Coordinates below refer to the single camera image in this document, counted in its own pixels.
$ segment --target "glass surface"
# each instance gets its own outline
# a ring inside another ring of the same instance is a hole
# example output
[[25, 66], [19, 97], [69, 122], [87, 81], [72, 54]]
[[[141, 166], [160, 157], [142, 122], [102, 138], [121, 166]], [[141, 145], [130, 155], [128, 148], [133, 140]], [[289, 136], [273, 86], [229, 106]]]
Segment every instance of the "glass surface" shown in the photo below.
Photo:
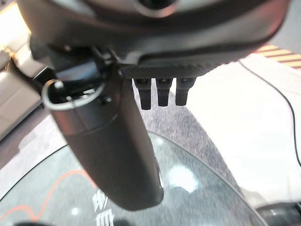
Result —
[[264, 226], [255, 212], [205, 164], [151, 134], [164, 199], [123, 210], [99, 190], [69, 147], [45, 159], [0, 201], [0, 225], [39, 221], [54, 226]]

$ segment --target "gray sofa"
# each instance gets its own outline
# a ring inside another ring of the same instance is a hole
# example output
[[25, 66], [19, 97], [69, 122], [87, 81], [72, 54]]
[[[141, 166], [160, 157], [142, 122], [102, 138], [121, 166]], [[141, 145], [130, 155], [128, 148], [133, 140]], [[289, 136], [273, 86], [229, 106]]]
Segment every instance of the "gray sofa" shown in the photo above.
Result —
[[0, 140], [41, 104], [40, 95], [15, 64], [3, 57], [1, 63], [6, 65], [0, 71]]

